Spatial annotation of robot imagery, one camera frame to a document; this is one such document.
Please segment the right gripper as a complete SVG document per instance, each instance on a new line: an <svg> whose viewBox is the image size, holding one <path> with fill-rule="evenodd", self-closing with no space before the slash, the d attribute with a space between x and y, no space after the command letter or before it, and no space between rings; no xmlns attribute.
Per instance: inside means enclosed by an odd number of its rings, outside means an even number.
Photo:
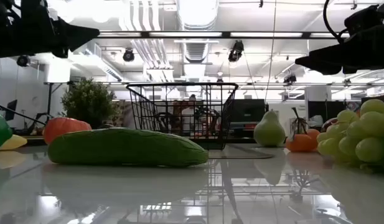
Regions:
<svg viewBox="0 0 384 224"><path fill-rule="evenodd" d="M334 61L340 54L341 63ZM357 70L384 69L384 25L362 30L339 44L311 50L296 64L323 75L355 73Z"/></svg>

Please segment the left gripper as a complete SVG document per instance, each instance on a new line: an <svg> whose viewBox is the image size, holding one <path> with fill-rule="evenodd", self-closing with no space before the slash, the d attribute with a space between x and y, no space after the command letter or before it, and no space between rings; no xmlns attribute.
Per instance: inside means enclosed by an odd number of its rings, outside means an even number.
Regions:
<svg viewBox="0 0 384 224"><path fill-rule="evenodd" d="M50 52L67 58L98 37L95 28L75 26L50 17L47 1L0 0L0 58Z"/></svg>

